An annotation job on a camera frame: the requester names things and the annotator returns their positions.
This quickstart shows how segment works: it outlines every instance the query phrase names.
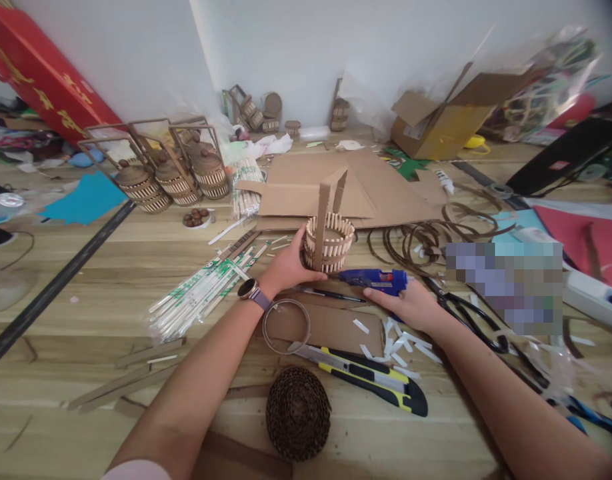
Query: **watch strap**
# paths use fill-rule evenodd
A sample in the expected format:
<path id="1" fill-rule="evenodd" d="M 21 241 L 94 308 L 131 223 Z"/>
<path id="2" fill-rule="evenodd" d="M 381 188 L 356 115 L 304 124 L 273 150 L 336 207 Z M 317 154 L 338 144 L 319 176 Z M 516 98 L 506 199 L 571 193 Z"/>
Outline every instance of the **watch strap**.
<path id="1" fill-rule="evenodd" d="M 271 304 L 273 303 L 268 300 L 268 298 L 266 297 L 266 295 L 264 295 L 264 292 L 262 292 L 260 288 L 258 288 L 257 291 L 254 292 L 250 298 L 256 304 L 258 304 L 264 311 L 268 310 L 271 307 Z"/>

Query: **cardboard circle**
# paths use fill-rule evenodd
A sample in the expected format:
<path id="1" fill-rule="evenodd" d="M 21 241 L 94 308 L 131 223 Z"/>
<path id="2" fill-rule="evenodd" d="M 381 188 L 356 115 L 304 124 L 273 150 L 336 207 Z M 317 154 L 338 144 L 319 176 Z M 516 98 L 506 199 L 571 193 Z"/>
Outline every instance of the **cardboard circle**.
<path id="1" fill-rule="evenodd" d="M 279 115 L 281 112 L 281 97 L 276 92 L 270 92 L 266 95 L 264 106 L 266 112 L 272 115 Z"/>

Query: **smartwatch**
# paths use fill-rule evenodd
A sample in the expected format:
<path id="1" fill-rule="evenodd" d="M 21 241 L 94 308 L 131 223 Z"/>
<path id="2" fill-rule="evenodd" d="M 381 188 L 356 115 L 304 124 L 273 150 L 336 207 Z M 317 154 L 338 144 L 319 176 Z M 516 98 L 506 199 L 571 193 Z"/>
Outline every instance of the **smartwatch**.
<path id="1" fill-rule="evenodd" d="M 266 298 L 264 292 L 259 288 L 259 282 L 255 279 L 246 280 L 237 290 L 237 296 L 240 300 L 252 300 L 258 304 L 262 310 L 266 311 L 270 308 L 272 302 Z"/>

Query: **wire ring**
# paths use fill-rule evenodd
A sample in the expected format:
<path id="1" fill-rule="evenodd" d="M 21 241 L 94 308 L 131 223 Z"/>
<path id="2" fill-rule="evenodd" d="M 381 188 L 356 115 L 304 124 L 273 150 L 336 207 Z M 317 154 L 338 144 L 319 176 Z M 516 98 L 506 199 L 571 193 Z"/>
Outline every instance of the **wire ring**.
<path id="1" fill-rule="evenodd" d="M 282 304 L 282 303 L 293 303 L 295 305 L 297 305 L 301 311 L 304 314 L 304 318 L 306 318 L 306 336 L 304 337 L 304 340 L 301 341 L 301 345 L 296 348 L 295 350 L 292 351 L 280 351 L 277 350 L 275 348 L 275 346 L 273 345 L 273 342 L 271 341 L 271 338 L 268 336 L 268 330 L 266 328 L 267 322 L 268 322 L 268 315 L 270 314 L 271 310 L 274 310 L 276 308 L 276 306 Z M 266 313 L 264 313 L 264 320 L 262 320 L 261 322 L 261 332 L 264 335 L 264 340 L 266 340 L 266 345 L 268 345 L 268 348 L 270 348 L 272 351 L 274 351 L 275 353 L 278 353 L 280 355 L 292 355 L 296 352 L 298 352 L 299 350 L 301 350 L 304 345 L 306 345 L 306 342 L 308 342 L 308 339 L 311 337 L 311 318 L 308 316 L 308 311 L 306 310 L 306 308 L 304 307 L 304 305 L 302 305 L 300 302 L 298 302 L 297 300 L 293 300 L 293 299 L 282 299 L 282 300 L 278 300 L 275 301 L 271 304 L 271 306 L 268 308 L 268 310 L 266 310 Z"/>

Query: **blue glue gun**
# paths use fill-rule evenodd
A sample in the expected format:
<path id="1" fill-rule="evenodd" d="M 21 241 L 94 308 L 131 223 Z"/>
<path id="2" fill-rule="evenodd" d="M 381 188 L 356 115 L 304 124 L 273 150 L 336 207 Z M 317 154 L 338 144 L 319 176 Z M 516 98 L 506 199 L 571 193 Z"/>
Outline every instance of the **blue glue gun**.
<path id="1" fill-rule="evenodd" d="M 383 272 L 378 269 L 344 270 L 339 272 L 339 279 L 354 287 L 367 287 L 382 291 L 394 297 L 406 290 L 408 275 L 404 270 Z"/>

